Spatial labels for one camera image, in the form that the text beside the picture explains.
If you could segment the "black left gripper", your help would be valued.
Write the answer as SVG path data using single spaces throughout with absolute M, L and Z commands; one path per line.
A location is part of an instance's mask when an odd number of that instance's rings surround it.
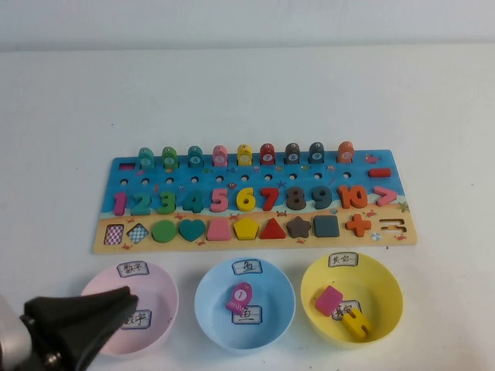
M 135 312 L 138 297 L 128 286 L 96 294 L 37 297 L 20 316 L 32 350 L 19 370 L 83 370 Z M 42 322 L 69 322 L 55 333 Z

